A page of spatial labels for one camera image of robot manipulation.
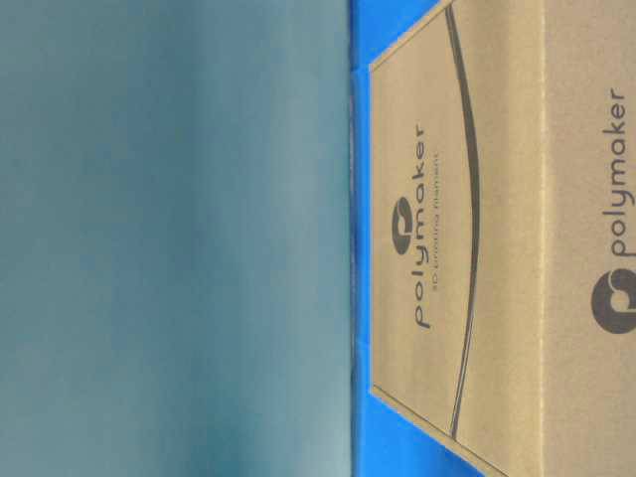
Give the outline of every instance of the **cardboard box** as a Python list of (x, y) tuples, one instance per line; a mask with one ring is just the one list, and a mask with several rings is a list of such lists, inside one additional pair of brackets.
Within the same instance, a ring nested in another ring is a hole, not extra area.
[(371, 65), (373, 392), (487, 475), (636, 475), (636, 2), (442, 2)]

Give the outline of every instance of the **gray-blue backdrop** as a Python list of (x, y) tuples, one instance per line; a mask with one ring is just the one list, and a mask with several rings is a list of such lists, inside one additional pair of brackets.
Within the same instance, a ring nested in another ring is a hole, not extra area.
[(0, 475), (345, 476), (347, 2), (5, 0)]

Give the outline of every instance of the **brown cardboard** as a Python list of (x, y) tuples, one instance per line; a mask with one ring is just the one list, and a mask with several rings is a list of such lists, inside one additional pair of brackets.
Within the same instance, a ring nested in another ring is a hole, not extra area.
[(447, 1), (371, 66), (373, 392), (487, 475), (636, 475), (634, 33)]

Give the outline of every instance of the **blue surface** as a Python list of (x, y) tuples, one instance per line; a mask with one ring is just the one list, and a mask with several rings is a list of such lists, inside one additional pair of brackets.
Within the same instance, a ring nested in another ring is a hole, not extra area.
[(370, 183), (369, 183), (369, 72), (373, 59), (421, 18), (431, 0), (353, 0), (352, 90), (354, 92), (356, 161), (354, 207), (357, 282), (355, 282), (356, 342), (354, 421), (355, 475), (412, 477), (480, 475), (421, 430), (379, 400), (370, 389)]

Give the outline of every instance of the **polymaker logo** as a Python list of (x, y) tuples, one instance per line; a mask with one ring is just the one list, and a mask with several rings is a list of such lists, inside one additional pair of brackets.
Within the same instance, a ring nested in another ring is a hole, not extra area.
[(394, 207), (392, 231), (396, 251), (404, 255), (410, 245), (410, 235), (413, 232), (413, 213), (405, 197), (400, 197)]
[(617, 268), (602, 275), (592, 291), (592, 313), (609, 333), (620, 335), (636, 328), (636, 273)]

